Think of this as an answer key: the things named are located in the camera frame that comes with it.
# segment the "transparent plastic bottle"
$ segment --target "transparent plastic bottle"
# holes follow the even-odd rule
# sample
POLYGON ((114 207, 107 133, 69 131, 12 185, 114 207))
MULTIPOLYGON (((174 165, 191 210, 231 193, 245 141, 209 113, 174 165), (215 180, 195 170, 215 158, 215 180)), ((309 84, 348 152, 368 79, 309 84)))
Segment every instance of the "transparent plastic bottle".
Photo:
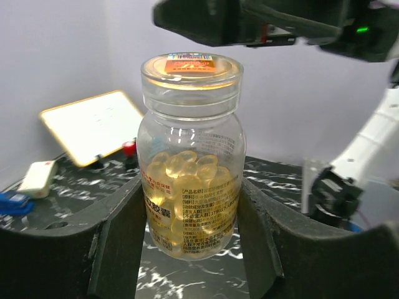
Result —
POLYGON ((234 114, 243 67, 177 53, 142 65, 147 114, 137 152, 150 233, 182 260, 211 257, 234 231, 246 139, 234 114))

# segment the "marble tabletop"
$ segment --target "marble tabletop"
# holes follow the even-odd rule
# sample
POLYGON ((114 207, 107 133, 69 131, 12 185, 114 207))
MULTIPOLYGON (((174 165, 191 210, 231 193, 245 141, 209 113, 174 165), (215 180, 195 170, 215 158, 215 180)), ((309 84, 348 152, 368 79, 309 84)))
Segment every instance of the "marble tabletop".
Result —
MULTIPOLYGON (((139 173, 138 169, 125 170, 121 153, 107 158, 103 169, 79 169, 66 156, 58 159, 58 166, 49 197, 38 201, 26 217, 0 216, 0 228, 45 229, 113 194, 139 173)), ((300 211, 300 167, 247 157, 244 176, 268 196, 300 211)), ((219 254, 207 260, 185 262, 161 253, 147 227, 135 298, 249 298, 237 228, 229 245, 219 254)))

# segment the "label on bottle cap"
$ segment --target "label on bottle cap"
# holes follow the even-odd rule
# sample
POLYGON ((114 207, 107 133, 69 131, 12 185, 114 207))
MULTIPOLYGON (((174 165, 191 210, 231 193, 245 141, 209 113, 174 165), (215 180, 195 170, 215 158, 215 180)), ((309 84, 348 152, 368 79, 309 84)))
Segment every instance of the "label on bottle cap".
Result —
POLYGON ((180 72, 214 73, 216 67, 212 56, 199 53, 169 54, 165 65, 168 74, 180 72))

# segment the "blue tool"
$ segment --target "blue tool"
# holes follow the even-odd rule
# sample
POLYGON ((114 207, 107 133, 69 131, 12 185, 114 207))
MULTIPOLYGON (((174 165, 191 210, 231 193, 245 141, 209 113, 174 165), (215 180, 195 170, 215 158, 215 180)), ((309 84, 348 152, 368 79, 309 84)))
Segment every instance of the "blue tool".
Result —
POLYGON ((28 195, 15 191, 0 192, 0 215, 28 215, 34 207, 30 199, 28 195))

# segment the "green light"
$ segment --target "green light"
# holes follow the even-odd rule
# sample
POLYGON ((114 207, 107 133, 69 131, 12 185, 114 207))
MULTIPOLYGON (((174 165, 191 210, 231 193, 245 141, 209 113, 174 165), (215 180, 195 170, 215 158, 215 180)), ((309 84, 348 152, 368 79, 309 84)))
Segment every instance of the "green light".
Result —
POLYGON ((368 28, 368 27, 360 27, 360 28, 358 28, 357 29, 357 33, 364 33, 364 32, 367 32, 367 31, 369 31, 370 30, 370 28, 368 28))

